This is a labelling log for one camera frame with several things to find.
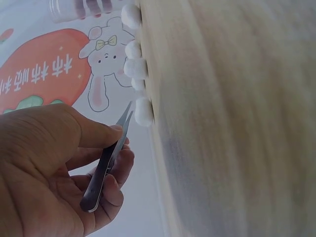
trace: tweezers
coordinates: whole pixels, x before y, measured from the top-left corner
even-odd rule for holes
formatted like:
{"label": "tweezers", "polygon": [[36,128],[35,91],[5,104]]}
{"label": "tweezers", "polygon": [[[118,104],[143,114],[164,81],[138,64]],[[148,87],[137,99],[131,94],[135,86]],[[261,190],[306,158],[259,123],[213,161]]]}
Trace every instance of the tweezers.
{"label": "tweezers", "polygon": [[131,111],[129,116],[127,117],[131,105],[132,101],[129,102],[125,112],[117,122],[117,125],[123,127],[122,137],[112,146],[103,149],[98,166],[91,178],[87,190],[83,195],[83,198],[80,202],[80,207],[85,212],[94,212],[98,208],[105,176],[107,176],[111,172],[115,160],[125,143],[129,122],[134,112]]}

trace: bow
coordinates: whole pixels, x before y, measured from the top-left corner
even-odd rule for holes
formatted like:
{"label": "bow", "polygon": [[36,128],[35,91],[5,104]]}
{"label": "bow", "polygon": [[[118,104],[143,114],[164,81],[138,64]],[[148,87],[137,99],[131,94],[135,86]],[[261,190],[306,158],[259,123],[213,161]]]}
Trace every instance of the bow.
{"label": "bow", "polygon": [[97,41],[97,44],[95,45],[95,49],[98,51],[106,45],[115,46],[117,44],[117,41],[118,41],[117,36],[110,37],[108,41],[99,39]]}

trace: white cotton ball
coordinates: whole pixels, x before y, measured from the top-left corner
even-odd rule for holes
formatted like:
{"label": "white cotton ball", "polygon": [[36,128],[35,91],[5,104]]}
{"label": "white cotton ball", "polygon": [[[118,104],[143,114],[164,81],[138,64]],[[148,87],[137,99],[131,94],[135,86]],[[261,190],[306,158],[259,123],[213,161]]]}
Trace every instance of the white cotton ball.
{"label": "white cotton ball", "polygon": [[136,100],[135,120],[144,127],[149,127],[153,124],[154,112],[149,99],[142,97]]}
{"label": "white cotton ball", "polygon": [[131,59],[141,58],[142,50],[140,48],[140,44],[137,41],[133,40],[125,47],[125,53],[127,57]]}
{"label": "white cotton ball", "polygon": [[129,28],[137,30],[142,23],[142,14],[135,4],[127,4],[122,8],[122,22]]}
{"label": "white cotton ball", "polygon": [[143,80],[147,77],[147,61],[143,58],[127,59],[124,65],[124,73],[135,80]]}
{"label": "white cotton ball", "polygon": [[132,79],[132,87],[137,91],[145,90],[145,80]]}

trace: cartoon bunny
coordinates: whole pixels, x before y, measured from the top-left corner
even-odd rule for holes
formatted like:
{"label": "cartoon bunny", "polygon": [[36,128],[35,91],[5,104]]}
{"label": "cartoon bunny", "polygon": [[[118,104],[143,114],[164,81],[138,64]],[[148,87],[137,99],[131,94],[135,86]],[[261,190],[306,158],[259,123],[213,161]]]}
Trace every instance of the cartoon bunny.
{"label": "cartoon bunny", "polygon": [[91,66],[89,105],[93,111],[102,112],[110,105],[109,90],[114,82],[120,87],[131,87],[131,79],[123,72],[127,59],[124,49],[134,36],[123,29],[120,17],[114,17],[108,20],[106,27],[92,28],[89,39],[79,58],[87,57]]}

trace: wooden surface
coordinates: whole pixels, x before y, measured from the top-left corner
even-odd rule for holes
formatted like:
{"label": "wooden surface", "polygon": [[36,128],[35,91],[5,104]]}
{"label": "wooden surface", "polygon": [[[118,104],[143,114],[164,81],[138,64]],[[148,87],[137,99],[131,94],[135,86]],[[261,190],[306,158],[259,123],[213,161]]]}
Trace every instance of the wooden surface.
{"label": "wooden surface", "polygon": [[140,5],[171,236],[316,236],[316,1]]}

